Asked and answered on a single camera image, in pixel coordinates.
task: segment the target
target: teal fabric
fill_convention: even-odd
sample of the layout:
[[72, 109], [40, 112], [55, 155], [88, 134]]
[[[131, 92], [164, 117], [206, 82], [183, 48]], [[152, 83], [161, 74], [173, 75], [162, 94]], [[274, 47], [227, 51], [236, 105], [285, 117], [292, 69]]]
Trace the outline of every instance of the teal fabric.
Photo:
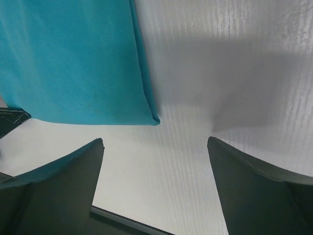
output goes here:
[[158, 125], [132, 0], [0, 0], [0, 94], [49, 122]]

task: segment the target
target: black strip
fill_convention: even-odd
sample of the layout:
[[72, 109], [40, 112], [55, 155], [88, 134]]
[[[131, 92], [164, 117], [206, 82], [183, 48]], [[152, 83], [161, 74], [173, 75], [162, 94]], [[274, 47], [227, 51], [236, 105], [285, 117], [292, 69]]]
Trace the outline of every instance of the black strip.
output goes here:
[[106, 211], [104, 209], [101, 209], [95, 206], [91, 207], [91, 213], [99, 215], [104, 220], [109, 219], [120, 225], [124, 225], [127, 227], [131, 227], [133, 229], [136, 229], [138, 232], [136, 235], [140, 235], [139, 232], [144, 232], [144, 234], [147, 234], [147, 235], [174, 235], [174, 234], [165, 232], [163, 230], [151, 227], [149, 225], [134, 221], [132, 219], [123, 217], [121, 215]]

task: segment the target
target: textured white panel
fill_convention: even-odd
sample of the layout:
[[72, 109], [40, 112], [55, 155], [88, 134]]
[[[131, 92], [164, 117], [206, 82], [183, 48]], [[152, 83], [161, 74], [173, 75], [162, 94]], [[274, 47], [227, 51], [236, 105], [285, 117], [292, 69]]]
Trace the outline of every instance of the textured white panel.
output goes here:
[[137, 0], [161, 125], [30, 120], [0, 140], [17, 175], [102, 137], [94, 205], [177, 235], [226, 235], [206, 141], [313, 176], [313, 2]]

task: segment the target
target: turquoise cloth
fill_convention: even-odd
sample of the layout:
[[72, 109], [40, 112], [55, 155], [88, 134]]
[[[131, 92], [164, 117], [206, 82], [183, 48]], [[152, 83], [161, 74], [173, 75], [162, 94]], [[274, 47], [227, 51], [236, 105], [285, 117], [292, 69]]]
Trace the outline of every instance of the turquoise cloth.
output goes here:
[[132, 0], [0, 0], [0, 94], [44, 121], [160, 123]]

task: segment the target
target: white corrugated surface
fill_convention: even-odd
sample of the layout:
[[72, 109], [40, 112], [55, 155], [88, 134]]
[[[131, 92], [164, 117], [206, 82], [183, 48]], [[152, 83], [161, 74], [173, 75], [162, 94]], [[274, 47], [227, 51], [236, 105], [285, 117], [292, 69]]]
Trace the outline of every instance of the white corrugated surface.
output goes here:
[[102, 137], [96, 206], [177, 235], [227, 234], [209, 136], [313, 176], [313, 2], [136, 3], [161, 125], [30, 120], [0, 140], [0, 171], [20, 174]]

